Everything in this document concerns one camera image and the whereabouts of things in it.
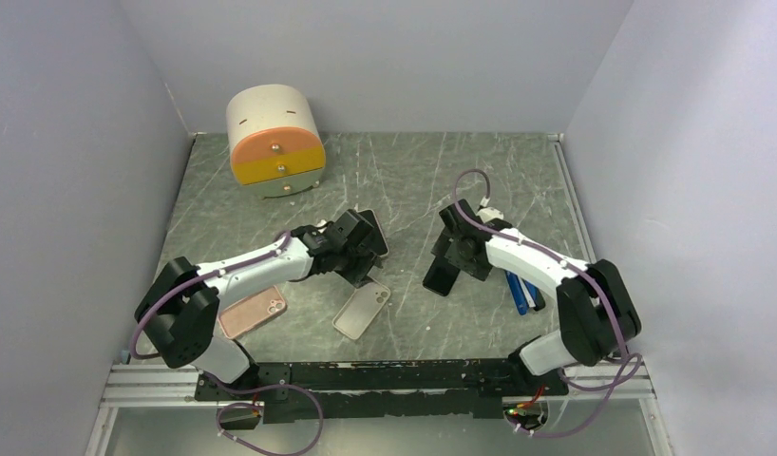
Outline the beige phone case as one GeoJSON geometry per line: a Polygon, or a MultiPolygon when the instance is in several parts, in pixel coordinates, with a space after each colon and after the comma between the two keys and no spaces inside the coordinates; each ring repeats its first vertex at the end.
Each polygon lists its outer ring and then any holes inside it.
{"type": "Polygon", "coordinates": [[[368,281],[357,288],[332,320],[332,326],[350,340],[358,340],[388,303],[389,287],[368,281]]]}

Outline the black phone front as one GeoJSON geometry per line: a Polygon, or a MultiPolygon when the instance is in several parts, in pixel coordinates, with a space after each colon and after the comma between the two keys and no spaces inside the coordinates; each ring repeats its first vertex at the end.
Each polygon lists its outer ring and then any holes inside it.
{"type": "Polygon", "coordinates": [[[376,255],[379,257],[386,257],[389,254],[389,247],[383,229],[374,211],[371,209],[366,209],[359,211],[358,214],[372,226],[372,231],[368,239],[368,245],[376,255]]]}

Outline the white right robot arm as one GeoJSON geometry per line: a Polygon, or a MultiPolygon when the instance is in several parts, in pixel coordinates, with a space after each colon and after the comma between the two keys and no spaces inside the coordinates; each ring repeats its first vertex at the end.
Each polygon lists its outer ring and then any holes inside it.
{"type": "Polygon", "coordinates": [[[473,212],[460,199],[441,210],[444,224],[423,280],[441,296],[450,294],[459,274],[480,281],[494,269],[515,276],[525,293],[534,288],[540,307],[557,305],[559,327],[525,343],[507,372],[509,385],[521,394],[539,387],[545,373],[579,363],[594,366],[640,334],[642,324],[618,268],[602,259],[594,263],[558,254],[524,236],[490,207],[473,212]]]}

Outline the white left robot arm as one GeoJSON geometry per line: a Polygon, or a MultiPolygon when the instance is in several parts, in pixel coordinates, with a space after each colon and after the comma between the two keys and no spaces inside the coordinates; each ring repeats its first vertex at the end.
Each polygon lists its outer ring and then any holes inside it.
{"type": "Polygon", "coordinates": [[[193,366],[231,397],[247,398],[259,366],[238,342],[217,335],[220,312],[274,286],[328,273],[359,289],[387,253],[374,213],[348,209],[238,256],[200,264],[179,256],[161,269],[134,313],[130,355],[160,358],[171,369],[193,366]]]}

